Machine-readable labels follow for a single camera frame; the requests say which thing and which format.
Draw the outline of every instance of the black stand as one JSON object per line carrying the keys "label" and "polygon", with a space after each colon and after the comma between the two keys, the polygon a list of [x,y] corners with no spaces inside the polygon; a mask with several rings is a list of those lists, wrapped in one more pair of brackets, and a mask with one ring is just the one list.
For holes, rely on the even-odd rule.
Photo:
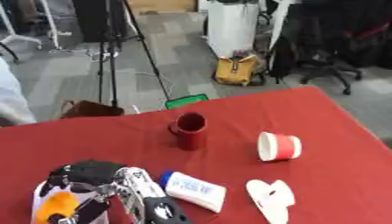
{"label": "black stand", "polygon": [[138,40],[142,42],[143,49],[145,53],[147,54],[147,58],[149,59],[149,62],[151,64],[152,70],[154,74],[157,76],[157,79],[159,81],[159,85],[162,88],[162,91],[164,92],[164,96],[166,100],[170,100],[170,96],[167,93],[165,89],[165,85],[162,81],[161,73],[159,72],[159,69],[157,65],[155,64],[150,50],[145,43],[145,36],[141,32],[139,25],[137,23],[137,20],[135,18],[135,15],[132,12],[132,9],[130,8],[129,3],[127,0],[105,0],[106,1],[106,20],[107,20],[107,27],[104,29],[102,32],[102,39],[100,43],[100,68],[98,71],[98,76],[99,76],[99,102],[102,102],[102,85],[103,85],[103,63],[104,63],[104,54],[105,54],[105,39],[108,41],[108,52],[109,52],[109,63],[110,63],[110,74],[111,74],[111,87],[112,87],[112,106],[117,108],[118,107],[118,99],[117,99],[117,84],[116,84],[116,60],[115,60],[115,44],[119,48],[121,48],[121,40],[118,38],[117,33],[115,33],[115,30],[113,27],[116,27],[116,21],[114,18],[114,15],[112,13],[112,3],[110,1],[121,1],[123,5],[125,5],[126,11],[129,14],[130,21],[131,23],[135,26]]}

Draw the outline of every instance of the white tube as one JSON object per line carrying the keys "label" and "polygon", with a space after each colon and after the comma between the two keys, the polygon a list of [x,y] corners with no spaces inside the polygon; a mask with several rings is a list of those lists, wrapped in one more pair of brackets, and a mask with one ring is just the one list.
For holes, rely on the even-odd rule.
{"label": "white tube", "polygon": [[225,200],[225,187],[192,178],[181,172],[164,173],[160,184],[168,195],[189,201],[215,213],[221,211]]}

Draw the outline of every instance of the red mug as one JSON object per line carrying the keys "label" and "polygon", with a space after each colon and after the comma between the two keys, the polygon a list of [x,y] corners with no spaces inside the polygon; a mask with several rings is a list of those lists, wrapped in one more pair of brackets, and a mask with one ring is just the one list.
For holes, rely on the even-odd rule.
{"label": "red mug", "polygon": [[198,113],[186,113],[169,126],[169,131],[177,136],[178,147],[195,151],[206,147],[207,119]]}

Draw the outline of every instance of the person's arm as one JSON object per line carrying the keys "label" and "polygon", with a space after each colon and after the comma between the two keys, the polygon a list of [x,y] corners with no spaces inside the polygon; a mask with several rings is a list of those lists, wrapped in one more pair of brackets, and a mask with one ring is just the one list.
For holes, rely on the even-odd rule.
{"label": "person's arm", "polygon": [[0,58],[0,127],[35,122],[18,80],[4,59]]}

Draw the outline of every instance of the chair wheel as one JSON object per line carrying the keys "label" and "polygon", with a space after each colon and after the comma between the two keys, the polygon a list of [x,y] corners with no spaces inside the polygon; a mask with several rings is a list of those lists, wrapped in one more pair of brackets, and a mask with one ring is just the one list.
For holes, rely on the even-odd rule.
{"label": "chair wheel", "polygon": [[351,89],[346,88],[345,90],[343,90],[343,94],[344,95],[350,95],[351,94]]}
{"label": "chair wheel", "polygon": [[357,74],[357,75],[355,76],[355,79],[356,79],[357,81],[361,81],[361,80],[362,80],[362,75],[361,75],[361,74]]}
{"label": "chair wheel", "polygon": [[306,85],[306,84],[308,84],[308,79],[306,79],[306,78],[302,78],[300,81],[299,81],[302,85]]}

